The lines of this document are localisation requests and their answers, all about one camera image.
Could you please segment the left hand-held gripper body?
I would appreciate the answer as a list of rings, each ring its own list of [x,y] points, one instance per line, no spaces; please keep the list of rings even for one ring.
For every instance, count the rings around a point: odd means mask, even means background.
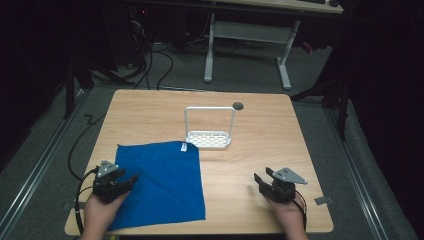
[[[117,197],[130,190],[130,186],[117,186],[121,177],[115,178],[114,172],[118,169],[121,168],[107,160],[102,160],[98,166],[98,171],[93,181],[92,193],[104,203],[112,203]]]

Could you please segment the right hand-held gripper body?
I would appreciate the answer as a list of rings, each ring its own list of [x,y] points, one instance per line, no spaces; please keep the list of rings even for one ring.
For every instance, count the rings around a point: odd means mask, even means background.
[[[291,202],[296,196],[296,184],[308,184],[303,177],[288,167],[274,171],[273,175],[273,181],[269,184],[271,186],[259,185],[259,192],[277,203]]]

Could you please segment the blue cloth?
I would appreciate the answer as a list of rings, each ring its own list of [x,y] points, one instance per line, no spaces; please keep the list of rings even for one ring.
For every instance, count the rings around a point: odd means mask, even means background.
[[[111,231],[204,220],[198,148],[182,141],[122,146],[115,163],[138,180],[120,206]]]

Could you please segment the person's right hand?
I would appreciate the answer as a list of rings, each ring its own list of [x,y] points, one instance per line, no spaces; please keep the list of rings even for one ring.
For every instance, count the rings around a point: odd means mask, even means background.
[[[287,204],[277,203],[266,197],[266,201],[274,211],[277,221],[286,231],[304,231],[303,223],[303,201],[299,196]]]

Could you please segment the person's left hand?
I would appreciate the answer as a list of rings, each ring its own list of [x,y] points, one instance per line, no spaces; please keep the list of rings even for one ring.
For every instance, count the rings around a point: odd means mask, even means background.
[[[98,196],[91,194],[84,209],[84,235],[103,235],[115,219],[119,207],[128,194],[118,196],[111,203],[104,203]]]

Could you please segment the white plastic rack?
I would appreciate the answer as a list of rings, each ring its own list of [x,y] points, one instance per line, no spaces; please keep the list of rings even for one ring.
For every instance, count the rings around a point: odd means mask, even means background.
[[[224,130],[190,130],[189,112],[190,111],[229,111],[231,117],[227,131]],[[234,117],[237,110],[234,107],[206,107],[189,106],[184,110],[185,140],[198,148],[204,149],[226,149],[232,140],[232,128]]]

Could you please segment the black metal stand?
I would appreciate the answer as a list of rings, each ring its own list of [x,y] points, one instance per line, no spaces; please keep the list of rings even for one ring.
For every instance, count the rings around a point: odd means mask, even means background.
[[[343,141],[346,140],[345,125],[348,116],[347,107],[351,85],[347,73],[347,65],[342,60],[336,57],[329,57],[315,85],[290,97],[292,101],[299,101],[308,96],[322,96],[321,106],[324,109],[337,107],[336,129]]]
[[[66,105],[64,118],[68,119],[75,108],[75,87],[74,82],[77,81],[83,90],[92,90],[94,87],[94,80],[91,71],[95,70],[107,77],[123,85],[131,85],[124,77],[120,77],[104,67],[94,64],[88,59],[81,57],[71,57],[66,67]]]

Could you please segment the white-framed desk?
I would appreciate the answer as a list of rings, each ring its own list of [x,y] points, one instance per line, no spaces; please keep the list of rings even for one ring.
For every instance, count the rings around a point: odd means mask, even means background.
[[[297,0],[205,0],[211,7],[264,7],[270,10],[284,10],[289,13],[312,13],[324,16],[340,15],[343,8],[331,7],[329,0],[325,4],[314,4]],[[205,63],[204,81],[213,79],[214,40],[216,38],[246,40],[254,42],[283,44],[282,55],[276,58],[280,79],[285,90],[291,89],[286,61],[297,35],[300,19],[295,18],[291,26],[270,26],[259,23],[242,23],[230,20],[217,20],[211,13],[209,18],[208,51]]]

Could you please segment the metal floor rail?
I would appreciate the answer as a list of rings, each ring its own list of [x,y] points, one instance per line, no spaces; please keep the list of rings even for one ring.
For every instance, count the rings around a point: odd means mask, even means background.
[[[380,216],[377,212],[374,201],[372,200],[364,181],[361,177],[360,171],[358,170],[353,155],[347,145],[347,142],[342,139],[338,128],[337,128],[337,117],[336,113],[330,109],[324,109],[324,114],[327,121],[331,126],[331,130],[335,135],[339,148],[341,149],[343,159],[347,168],[347,172],[351,181],[351,185],[354,188],[357,199],[361,206],[362,212],[366,218],[368,226],[372,232],[375,240],[389,240],[387,232],[382,224]]]
[[[89,90],[78,90],[74,108],[68,117],[63,117],[66,95],[64,91],[60,92],[31,127],[12,161],[0,173],[0,238],[14,228],[47,171],[76,111],[89,94]]]

